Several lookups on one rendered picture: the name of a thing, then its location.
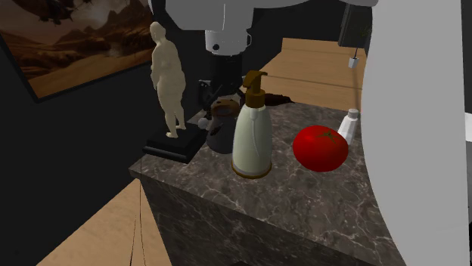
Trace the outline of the dark brown flat object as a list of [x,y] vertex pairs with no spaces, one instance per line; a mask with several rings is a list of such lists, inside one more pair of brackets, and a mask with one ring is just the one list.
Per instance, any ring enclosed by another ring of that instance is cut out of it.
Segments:
[[279,106],[282,104],[290,104],[293,101],[288,96],[284,96],[282,94],[265,94],[265,105],[269,107]]

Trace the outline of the beige human figure, black base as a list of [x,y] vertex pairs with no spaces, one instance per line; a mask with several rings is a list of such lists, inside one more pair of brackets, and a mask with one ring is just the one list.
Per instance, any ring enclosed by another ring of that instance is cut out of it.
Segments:
[[188,164],[203,146],[207,132],[186,123],[182,106],[186,81],[176,46],[166,38],[166,30],[158,22],[151,23],[150,34],[156,44],[151,55],[151,81],[165,125],[147,140],[143,151]]

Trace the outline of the dark cup with brown rim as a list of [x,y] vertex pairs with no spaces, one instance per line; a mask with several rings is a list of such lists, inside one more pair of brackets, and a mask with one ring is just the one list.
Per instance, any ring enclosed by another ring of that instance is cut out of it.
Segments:
[[221,99],[211,109],[211,123],[206,137],[207,146],[221,154],[230,154],[233,149],[234,131],[240,111],[238,102]]

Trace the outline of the white soap dispenser, brown pump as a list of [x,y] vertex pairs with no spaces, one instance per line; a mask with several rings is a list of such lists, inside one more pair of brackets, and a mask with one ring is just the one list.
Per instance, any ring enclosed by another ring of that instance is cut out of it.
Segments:
[[244,78],[245,103],[234,131],[231,167],[242,178],[257,179],[272,169],[272,121],[261,89],[267,73],[251,70]]

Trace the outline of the red tomato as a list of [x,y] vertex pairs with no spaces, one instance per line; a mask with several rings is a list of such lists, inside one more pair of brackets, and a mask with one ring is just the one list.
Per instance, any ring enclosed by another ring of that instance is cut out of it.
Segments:
[[305,168],[314,172],[330,172],[348,157],[349,145],[337,131],[312,125],[301,130],[293,140],[293,154]]

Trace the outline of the potted plant in white pot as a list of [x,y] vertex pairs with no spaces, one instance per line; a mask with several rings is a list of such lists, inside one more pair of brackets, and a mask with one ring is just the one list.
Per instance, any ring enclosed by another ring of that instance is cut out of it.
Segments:
[[368,34],[371,32],[371,25],[367,25],[365,27],[362,27],[359,32],[359,40],[356,43],[356,48],[355,48],[355,53],[354,55],[349,59],[348,67],[351,69],[354,69],[357,67],[357,64],[359,62],[359,58],[357,57],[358,50],[361,48],[362,44],[365,43],[365,39],[368,36]]

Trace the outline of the small white bottle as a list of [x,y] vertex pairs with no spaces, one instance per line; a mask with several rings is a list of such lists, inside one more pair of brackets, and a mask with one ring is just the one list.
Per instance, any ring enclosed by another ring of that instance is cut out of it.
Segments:
[[357,109],[349,109],[337,130],[337,133],[346,140],[348,145],[352,143],[358,121],[359,111]]

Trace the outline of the desert landscape wall picture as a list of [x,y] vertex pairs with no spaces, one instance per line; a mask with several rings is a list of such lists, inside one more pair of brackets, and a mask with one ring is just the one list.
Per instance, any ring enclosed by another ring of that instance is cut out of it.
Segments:
[[147,0],[0,0],[0,45],[36,102],[145,65]]

